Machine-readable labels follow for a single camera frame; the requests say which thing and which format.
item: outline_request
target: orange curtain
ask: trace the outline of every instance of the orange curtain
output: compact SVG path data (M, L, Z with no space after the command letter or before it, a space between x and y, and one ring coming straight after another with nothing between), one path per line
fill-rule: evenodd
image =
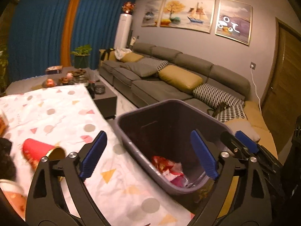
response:
M67 10L65 24L62 34L62 43L61 43L61 65L63 67L71 66L70 58L70 43L73 30L73 24L76 16L77 7L80 0L70 0L69 7Z

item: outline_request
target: sailboat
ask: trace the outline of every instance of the sailboat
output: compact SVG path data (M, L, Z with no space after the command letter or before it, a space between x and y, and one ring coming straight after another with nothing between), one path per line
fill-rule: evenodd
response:
M204 12L204 8L199 7L199 3L197 3L194 8L191 7L188 13L190 13L190 16L187 16L187 18L190 20L190 22L203 24L204 20L208 20L208 17Z

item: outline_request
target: black bag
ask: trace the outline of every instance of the black bag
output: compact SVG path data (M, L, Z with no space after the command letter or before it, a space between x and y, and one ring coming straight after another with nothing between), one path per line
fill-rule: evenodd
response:
M210 115L209 111L213 111L212 117L215 118L219 113L221 113L225 109L228 109L229 107L230 106L227 103L221 102L215 110L214 109L208 109L207 114Z

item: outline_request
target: yellow triangle pattern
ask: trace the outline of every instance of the yellow triangle pattern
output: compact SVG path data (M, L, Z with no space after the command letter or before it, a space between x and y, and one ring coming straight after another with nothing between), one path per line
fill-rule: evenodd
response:
M130 194L130 195L139 195L140 194L140 190L135 186L135 185L131 185L129 187L127 187L124 191L124 194Z
M169 224L169 223L174 223L177 222L177 219L174 218L173 216L171 216L170 214L167 214L161 222L159 222L159 225L163 225L163 224Z
M106 183L108 183L111 179L111 177L113 176L114 172L115 172L116 169L112 169L112 170L109 170L109 171L106 171L106 172L102 172L101 175L104 179L104 181Z

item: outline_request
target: white bed sheet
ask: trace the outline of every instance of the white bed sheet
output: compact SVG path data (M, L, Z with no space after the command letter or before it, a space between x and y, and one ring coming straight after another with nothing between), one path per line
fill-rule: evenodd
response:
M85 87L62 86L9 95L0 98L0 108L10 123L5 137L13 142L11 156L17 167L17 182L26 194L33 171L21 153L25 139L59 145L69 154L78 152L103 130L108 144L85 185L111 225L184 226L193 217L161 190L124 150ZM61 185L70 212L79 217L65 179Z

